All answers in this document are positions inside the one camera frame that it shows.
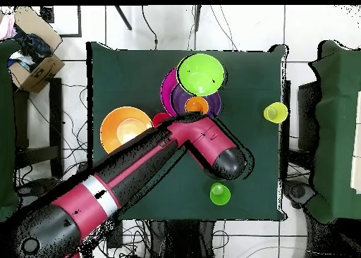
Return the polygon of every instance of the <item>green bowl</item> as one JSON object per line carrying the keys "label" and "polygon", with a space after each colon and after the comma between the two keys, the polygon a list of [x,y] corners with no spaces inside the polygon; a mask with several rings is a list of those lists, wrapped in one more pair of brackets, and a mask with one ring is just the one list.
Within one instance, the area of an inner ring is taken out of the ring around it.
{"label": "green bowl", "polygon": [[178,84],[187,93],[198,97],[206,97],[217,92],[224,78],[224,68],[221,63],[206,54],[187,56],[177,67]]}
{"label": "green bowl", "polygon": [[231,192],[225,185],[214,183],[211,186],[210,197],[211,201],[216,205],[225,205],[231,198]]}

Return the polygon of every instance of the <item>lime green cup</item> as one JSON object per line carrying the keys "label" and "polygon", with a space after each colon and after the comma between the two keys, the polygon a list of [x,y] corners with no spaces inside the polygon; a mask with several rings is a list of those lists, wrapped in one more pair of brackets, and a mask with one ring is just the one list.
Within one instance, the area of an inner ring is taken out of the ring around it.
{"label": "lime green cup", "polygon": [[274,102],[263,111],[263,116],[273,123],[284,122],[288,116],[287,106],[281,102]]}
{"label": "lime green cup", "polygon": [[225,205],[231,198],[229,189],[221,183],[214,183],[211,186],[211,201],[216,205]]}
{"label": "lime green cup", "polygon": [[189,94],[198,97],[211,95],[222,86],[224,68],[213,56],[193,54],[185,57],[177,67],[178,84]]}

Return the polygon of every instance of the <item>small orange bowl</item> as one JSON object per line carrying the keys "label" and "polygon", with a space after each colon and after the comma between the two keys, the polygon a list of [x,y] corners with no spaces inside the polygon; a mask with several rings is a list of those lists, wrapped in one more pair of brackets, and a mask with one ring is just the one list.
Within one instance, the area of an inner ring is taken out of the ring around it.
{"label": "small orange bowl", "polygon": [[185,103],[185,111],[187,112],[208,112],[208,103],[203,97],[191,97]]}
{"label": "small orange bowl", "polygon": [[122,106],[106,115],[100,126],[100,142],[109,154],[152,127],[152,121],[145,112],[132,106]]}

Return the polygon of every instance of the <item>red cup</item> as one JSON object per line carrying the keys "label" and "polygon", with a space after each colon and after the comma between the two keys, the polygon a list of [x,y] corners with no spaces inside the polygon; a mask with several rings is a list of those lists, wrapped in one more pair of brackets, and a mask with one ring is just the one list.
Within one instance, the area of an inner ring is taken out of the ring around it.
{"label": "red cup", "polygon": [[171,115],[169,115],[168,113],[158,113],[154,118],[153,118],[153,126],[156,127],[158,126],[163,120],[167,119],[171,117]]}

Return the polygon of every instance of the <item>cardboard box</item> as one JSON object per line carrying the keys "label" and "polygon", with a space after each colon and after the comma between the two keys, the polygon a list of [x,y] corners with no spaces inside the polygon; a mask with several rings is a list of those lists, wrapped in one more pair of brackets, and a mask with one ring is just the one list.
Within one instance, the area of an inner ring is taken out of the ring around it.
{"label": "cardboard box", "polygon": [[[0,22],[3,16],[4,15],[0,13]],[[34,33],[41,37],[50,46],[52,53],[54,53],[55,49],[62,42],[61,37],[54,29],[30,7],[18,7],[16,9],[15,24],[25,33]],[[13,77],[13,82],[18,88],[38,93],[64,65],[62,60],[52,54],[52,56],[45,58],[31,73],[24,69],[18,62],[12,64],[9,69]]]}

